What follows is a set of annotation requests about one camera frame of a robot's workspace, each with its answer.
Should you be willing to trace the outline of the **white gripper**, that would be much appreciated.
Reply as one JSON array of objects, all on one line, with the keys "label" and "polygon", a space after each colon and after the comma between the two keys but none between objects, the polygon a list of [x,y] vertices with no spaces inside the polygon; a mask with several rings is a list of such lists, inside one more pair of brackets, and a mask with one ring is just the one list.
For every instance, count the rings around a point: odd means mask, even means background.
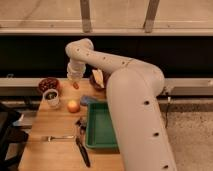
[{"label": "white gripper", "polygon": [[80,81],[86,71],[86,65],[80,62],[69,62],[67,65],[67,77],[71,81]]}]

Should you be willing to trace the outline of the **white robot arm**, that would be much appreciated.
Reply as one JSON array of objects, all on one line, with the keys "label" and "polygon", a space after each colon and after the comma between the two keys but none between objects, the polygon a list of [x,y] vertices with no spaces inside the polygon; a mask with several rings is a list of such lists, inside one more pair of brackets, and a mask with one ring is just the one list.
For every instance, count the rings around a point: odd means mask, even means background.
[{"label": "white robot arm", "polygon": [[125,171],[177,171],[157,96],[163,72],[130,57],[98,52],[89,39],[65,48],[73,62],[87,63],[110,75],[106,97]]}]

